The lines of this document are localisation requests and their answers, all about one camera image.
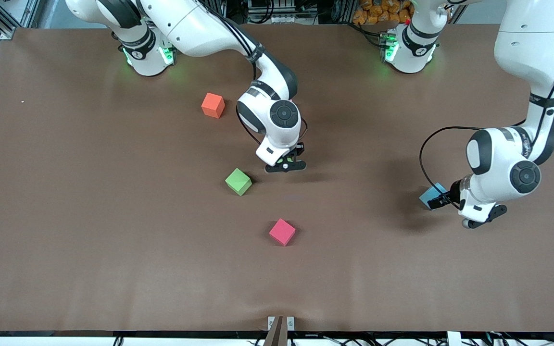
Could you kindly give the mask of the cyan foam cube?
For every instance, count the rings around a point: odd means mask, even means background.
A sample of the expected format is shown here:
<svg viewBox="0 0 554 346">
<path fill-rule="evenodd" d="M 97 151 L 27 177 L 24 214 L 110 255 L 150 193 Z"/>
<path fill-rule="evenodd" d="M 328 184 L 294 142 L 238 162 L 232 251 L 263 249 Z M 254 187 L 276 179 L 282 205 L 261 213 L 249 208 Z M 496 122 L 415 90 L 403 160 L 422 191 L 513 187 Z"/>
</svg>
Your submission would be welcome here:
<svg viewBox="0 0 554 346">
<path fill-rule="evenodd" d="M 435 183 L 432 187 L 429 187 L 427 190 L 424 191 L 424 193 L 422 193 L 422 195 L 420 195 L 420 197 L 418 197 L 418 199 L 425 205 L 425 207 L 430 210 L 428 208 L 428 195 L 429 195 L 429 191 L 439 191 L 440 193 L 441 192 L 445 192 L 448 190 L 446 190 L 446 188 L 444 188 L 444 186 L 440 183 Z"/>
</svg>

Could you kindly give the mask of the brown table cover sheet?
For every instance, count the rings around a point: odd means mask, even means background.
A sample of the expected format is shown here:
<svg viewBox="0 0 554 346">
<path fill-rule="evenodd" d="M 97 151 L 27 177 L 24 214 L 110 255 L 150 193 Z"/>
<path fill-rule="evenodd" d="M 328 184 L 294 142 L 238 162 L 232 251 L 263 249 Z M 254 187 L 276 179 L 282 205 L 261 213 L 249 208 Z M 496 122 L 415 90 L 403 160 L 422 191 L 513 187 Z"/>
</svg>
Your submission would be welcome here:
<svg viewBox="0 0 554 346">
<path fill-rule="evenodd" d="M 237 52 L 143 77 L 107 29 L 0 43 L 0 329 L 251 330 L 283 315 L 304 331 L 554 331 L 554 154 L 534 193 L 475 230 L 418 199 L 429 134 L 525 117 L 496 26 L 449 26 L 416 74 L 348 27 L 245 29 L 298 76 L 303 171 L 267 174 L 255 155 Z M 242 196 L 235 168 L 252 179 Z M 287 246 L 269 235 L 279 219 Z"/>
</svg>

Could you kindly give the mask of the brown upright post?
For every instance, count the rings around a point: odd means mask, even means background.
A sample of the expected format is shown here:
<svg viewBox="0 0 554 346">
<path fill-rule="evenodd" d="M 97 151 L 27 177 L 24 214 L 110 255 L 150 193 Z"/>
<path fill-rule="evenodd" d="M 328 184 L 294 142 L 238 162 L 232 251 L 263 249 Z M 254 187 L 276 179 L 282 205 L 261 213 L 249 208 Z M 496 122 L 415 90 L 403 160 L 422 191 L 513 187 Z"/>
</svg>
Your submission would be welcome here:
<svg viewBox="0 0 554 346">
<path fill-rule="evenodd" d="M 288 346 L 288 330 L 282 322 L 283 316 L 277 317 L 271 328 L 268 329 L 263 346 Z"/>
</svg>

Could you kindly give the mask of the metal mounting bracket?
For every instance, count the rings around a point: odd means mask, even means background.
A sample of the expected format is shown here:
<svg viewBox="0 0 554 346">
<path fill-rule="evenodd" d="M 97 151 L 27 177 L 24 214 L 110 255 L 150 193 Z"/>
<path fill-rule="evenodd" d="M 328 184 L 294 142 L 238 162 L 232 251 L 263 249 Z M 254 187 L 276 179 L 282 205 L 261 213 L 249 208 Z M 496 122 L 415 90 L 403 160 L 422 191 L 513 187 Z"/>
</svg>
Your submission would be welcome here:
<svg viewBox="0 0 554 346">
<path fill-rule="evenodd" d="M 276 317 L 267 317 L 267 328 L 270 329 L 273 325 L 273 322 L 276 320 Z M 295 318 L 294 317 L 283 317 L 283 325 L 287 327 L 288 332 L 295 331 Z"/>
</svg>

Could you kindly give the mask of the bag of oranges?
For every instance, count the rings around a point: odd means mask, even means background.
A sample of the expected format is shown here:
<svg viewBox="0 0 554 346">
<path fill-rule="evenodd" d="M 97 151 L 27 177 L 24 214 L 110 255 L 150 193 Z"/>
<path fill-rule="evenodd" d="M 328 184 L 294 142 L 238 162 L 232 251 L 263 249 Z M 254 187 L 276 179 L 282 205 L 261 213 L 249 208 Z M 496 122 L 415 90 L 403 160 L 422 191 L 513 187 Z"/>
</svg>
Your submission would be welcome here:
<svg viewBox="0 0 554 346">
<path fill-rule="evenodd" d="M 357 0 L 351 22 L 355 25 L 374 25 L 380 22 L 408 24 L 416 10 L 411 0 Z"/>
</svg>

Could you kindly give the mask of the metal equipment rack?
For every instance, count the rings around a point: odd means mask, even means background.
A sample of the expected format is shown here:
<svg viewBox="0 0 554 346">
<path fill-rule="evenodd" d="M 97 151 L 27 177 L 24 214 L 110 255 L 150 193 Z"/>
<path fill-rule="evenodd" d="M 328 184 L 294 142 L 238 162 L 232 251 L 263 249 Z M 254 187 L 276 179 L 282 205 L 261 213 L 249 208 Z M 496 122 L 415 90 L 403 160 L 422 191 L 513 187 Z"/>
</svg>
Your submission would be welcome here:
<svg viewBox="0 0 554 346">
<path fill-rule="evenodd" d="M 290 24 L 305 11 L 303 0 L 244 0 L 244 15 L 249 23 Z"/>
</svg>

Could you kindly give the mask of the orange foam cube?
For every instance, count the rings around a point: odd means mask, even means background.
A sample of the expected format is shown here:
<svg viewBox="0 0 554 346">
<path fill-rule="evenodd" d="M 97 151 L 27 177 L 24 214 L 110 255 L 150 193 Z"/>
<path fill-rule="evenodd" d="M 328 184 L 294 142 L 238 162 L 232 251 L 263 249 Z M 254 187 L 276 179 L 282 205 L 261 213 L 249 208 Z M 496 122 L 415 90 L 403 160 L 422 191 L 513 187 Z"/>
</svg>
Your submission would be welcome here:
<svg viewBox="0 0 554 346">
<path fill-rule="evenodd" d="M 201 109 L 206 116 L 219 119 L 225 109 L 224 97 L 214 93 L 207 93 L 201 105 Z"/>
</svg>

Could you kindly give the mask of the red pink foam cube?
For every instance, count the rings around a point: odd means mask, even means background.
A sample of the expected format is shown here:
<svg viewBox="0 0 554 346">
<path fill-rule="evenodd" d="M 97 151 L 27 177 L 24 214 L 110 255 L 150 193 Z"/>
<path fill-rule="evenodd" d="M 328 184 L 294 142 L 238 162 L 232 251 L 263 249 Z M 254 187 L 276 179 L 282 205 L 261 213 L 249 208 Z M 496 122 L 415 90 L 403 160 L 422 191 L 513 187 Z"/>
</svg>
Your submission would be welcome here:
<svg viewBox="0 0 554 346">
<path fill-rule="evenodd" d="M 295 227 L 284 219 L 279 219 L 269 231 L 269 236 L 281 246 L 287 246 L 295 235 Z"/>
</svg>

